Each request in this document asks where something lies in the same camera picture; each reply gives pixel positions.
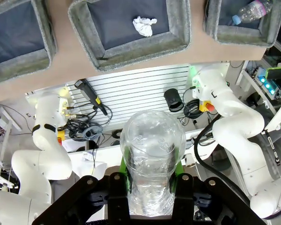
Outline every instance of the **robotic arm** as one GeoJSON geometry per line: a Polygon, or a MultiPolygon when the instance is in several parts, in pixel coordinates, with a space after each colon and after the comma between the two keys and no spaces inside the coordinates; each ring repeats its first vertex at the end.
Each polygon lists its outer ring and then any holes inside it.
{"type": "Polygon", "coordinates": [[[0,191],[0,224],[32,224],[51,204],[48,180],[64,180],[72,173],[71,160],[59,145],[56,129],[65,124],[60,112],[60,97],[43,94],[36,105],[33,142],[40,149],[18,150],[12,157],[12,168],[19,178],[19,194],[0,191]]]}
{"type": "Polygon", "coordinates": [[[281,210],[281,178],[273,181],[260,146],[248,141],[262,132],[264,120],[255,110],[243,104],[220,72],[203,69],[194,78],[193,96],[211,101],[224,118],[213,125],[215,140],[230,151],[239,163],[248,192],[251,208],[261,218],[281,210]]]}

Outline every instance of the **bottle label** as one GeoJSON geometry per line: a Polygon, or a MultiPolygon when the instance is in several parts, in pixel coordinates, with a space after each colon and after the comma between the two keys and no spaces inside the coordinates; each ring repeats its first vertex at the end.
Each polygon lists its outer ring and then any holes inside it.
{"type": "Polygon", "coordinates": [[[260,0],[255,0],[255,1],[251,2],[249,5],[250,5],[251,8],[258,9],[257,12],[258,12],[258,17],[259,18],[261,18],[261,17],[266,15],[266,8],[260,2],[260,0]]]}

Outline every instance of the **bolt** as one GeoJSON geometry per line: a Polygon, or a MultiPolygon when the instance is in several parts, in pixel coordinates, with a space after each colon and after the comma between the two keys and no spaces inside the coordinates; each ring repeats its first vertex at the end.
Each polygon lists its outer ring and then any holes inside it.
{"type": "Polygon", "coordinates": [[[215,181],[214,181],[214,180],[210,180],[208,183],[209,183],[211,186],[214,186],[214,185],[215,185],[215,181]]]}
{"type": "Polygon", "coordinates": [[[189,177],[188,177],[187,175],[183,175],[183,176],[182,176],[182,179],[183,179],[183,180],[188,180],[189,177]]]}

